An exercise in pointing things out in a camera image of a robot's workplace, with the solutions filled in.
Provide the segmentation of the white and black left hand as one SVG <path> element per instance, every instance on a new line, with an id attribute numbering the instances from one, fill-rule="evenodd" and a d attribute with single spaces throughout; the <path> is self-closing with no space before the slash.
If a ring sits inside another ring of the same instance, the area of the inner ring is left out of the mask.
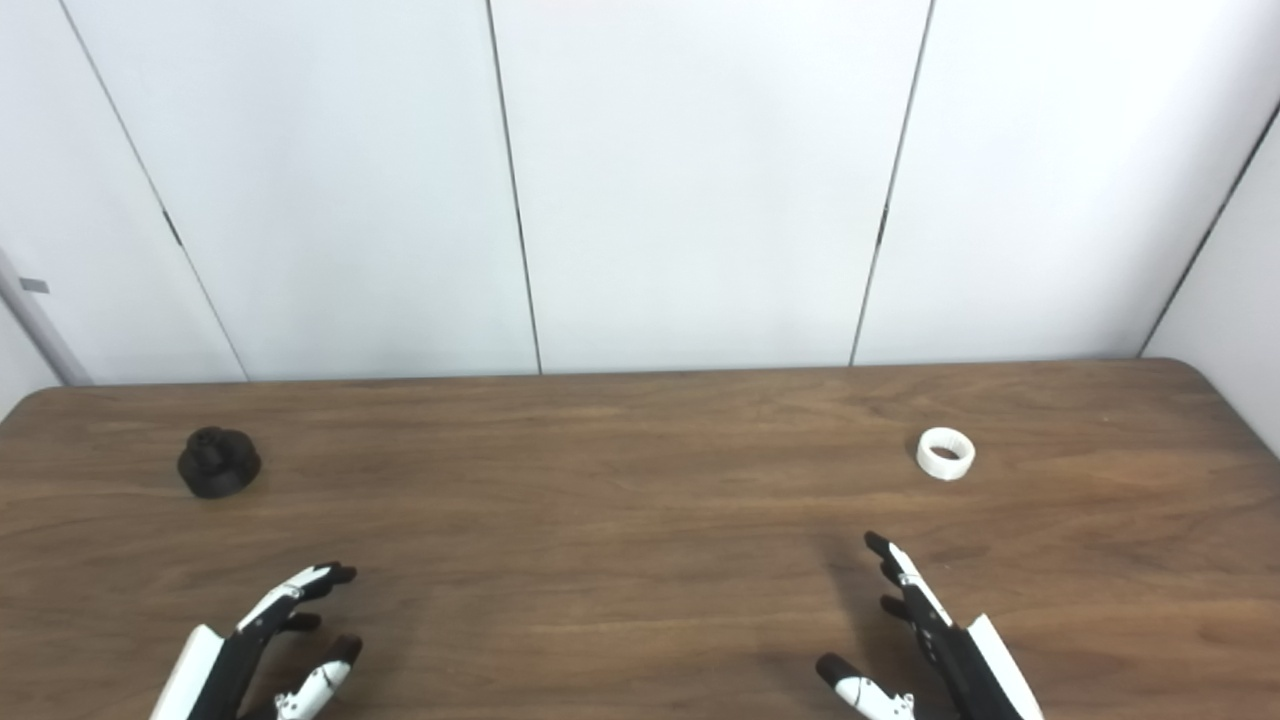
<path id="1" fill-rule="evenodd" d="M 298 607 L 358 575 L 342 562 L 312 565 L 271 588 L 229 635 L 202 624 L 188 635 L 160 692 L 152 719 L 315 719 L 344 684 L 362 652 L 357 635 L 338 635 L 303 679 L 247 712 L 241 705 L 270 641 L 314 632 L 323 620 Z"/>

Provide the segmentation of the white and black right hand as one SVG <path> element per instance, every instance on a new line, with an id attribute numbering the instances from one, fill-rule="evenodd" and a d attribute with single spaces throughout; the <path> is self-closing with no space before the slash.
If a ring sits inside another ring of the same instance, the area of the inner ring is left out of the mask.
<path id="1" fill-rule="evenodd" d="M 984 614 L 961 626 L 951 619 L 910 556 L 882 534 L 864 542 L 882 575 L 899 591 L 881 607 L 906 623 L 927 664 L 947 691 L 948 710 L 895 693 L 837 653 L 815 661 L 817 675 L 864 719 L 1042 719 L 1044 712 L 1009 647 Z"/>

